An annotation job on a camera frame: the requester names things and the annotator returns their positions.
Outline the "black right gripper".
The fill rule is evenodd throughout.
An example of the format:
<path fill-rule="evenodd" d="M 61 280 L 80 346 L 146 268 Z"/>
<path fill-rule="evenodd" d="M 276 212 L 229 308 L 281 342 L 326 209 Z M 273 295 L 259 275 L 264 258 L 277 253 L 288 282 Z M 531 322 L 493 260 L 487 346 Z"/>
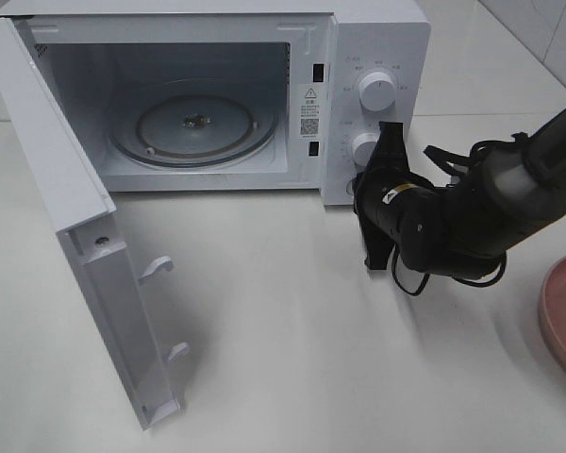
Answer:
<path fill-rule="evenodd" d="M 397 245 L 441 244 L 441 189 L 408 171 L 403 124 L 378 125 L 367 169 L 353 185 L 365 265 L 372 271 L 388 268 Z"/>

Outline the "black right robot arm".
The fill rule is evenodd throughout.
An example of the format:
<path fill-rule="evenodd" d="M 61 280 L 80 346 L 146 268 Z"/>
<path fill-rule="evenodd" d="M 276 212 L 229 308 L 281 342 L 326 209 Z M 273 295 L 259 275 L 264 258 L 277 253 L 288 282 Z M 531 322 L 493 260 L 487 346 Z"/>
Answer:
<path fill-rule="evenodd" d="M 354 182 L 370 270 L 401 260 L 424 275 L 484 286 L 507 252 L 566 214 L 566 109 L 532 135 L 475 143 L 466 156 L 429 145 L 424 154 L 455 182 L 437 187 L 410 171 L 400 123 L 382 122 Z"/>

